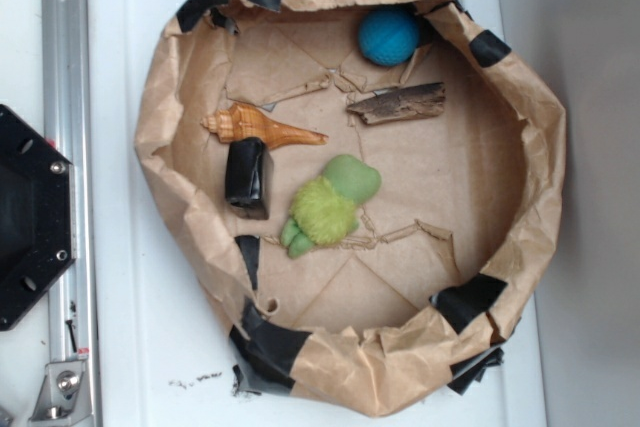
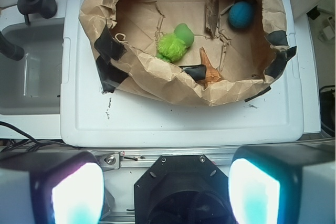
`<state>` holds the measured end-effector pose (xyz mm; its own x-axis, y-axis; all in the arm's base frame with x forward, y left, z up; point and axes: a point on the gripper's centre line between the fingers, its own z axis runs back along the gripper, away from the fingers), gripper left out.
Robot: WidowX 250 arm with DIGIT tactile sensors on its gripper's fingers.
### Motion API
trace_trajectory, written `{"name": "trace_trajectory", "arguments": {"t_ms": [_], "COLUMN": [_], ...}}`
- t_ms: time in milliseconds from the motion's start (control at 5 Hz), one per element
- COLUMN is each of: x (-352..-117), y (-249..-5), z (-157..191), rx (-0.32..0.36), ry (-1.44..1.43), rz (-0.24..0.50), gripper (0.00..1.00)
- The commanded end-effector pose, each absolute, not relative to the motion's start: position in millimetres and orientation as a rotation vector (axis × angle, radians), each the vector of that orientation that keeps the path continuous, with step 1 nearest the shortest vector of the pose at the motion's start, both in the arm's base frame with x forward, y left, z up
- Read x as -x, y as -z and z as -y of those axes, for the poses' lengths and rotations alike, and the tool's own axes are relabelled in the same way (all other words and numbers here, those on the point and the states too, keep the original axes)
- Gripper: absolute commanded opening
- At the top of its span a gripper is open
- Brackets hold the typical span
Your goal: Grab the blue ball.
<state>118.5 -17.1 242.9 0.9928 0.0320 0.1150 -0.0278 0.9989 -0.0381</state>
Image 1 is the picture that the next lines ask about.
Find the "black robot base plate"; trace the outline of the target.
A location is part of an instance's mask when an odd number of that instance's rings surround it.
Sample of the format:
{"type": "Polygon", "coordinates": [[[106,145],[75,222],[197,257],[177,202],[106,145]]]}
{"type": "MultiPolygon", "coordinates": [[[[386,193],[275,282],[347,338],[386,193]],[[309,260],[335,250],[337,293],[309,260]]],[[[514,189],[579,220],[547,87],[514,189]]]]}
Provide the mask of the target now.
{"type": "Polygon", "coordinates": [[[1,107],[1,330],[13,329],[74,261],[72,164],[1,107]]]}

